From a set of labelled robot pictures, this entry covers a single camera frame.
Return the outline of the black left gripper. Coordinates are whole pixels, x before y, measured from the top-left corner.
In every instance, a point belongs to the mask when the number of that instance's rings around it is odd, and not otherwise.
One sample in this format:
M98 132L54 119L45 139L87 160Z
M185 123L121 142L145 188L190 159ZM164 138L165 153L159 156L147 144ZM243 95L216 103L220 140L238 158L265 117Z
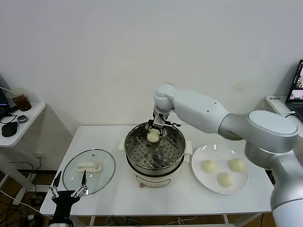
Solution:
M56 204L54 217L69 217L73 204L77 203L80 198L86 194L88 190L86 170L84 170L80 187L76 191L59 191L62 171L54 178L53 183L49 187L52 193L52 201Z

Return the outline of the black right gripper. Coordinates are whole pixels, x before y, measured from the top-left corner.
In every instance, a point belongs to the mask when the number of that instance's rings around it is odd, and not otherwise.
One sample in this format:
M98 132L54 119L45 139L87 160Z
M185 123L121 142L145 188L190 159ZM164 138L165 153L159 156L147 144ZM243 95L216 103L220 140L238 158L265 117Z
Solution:
M169 127L169 125L166 124L163 120L152 119L146 123L145 131L146 131L146 133L149 133L150 129L156 129L159 131L161 130L162 138L166 138L166 136L167 136L166 127Z

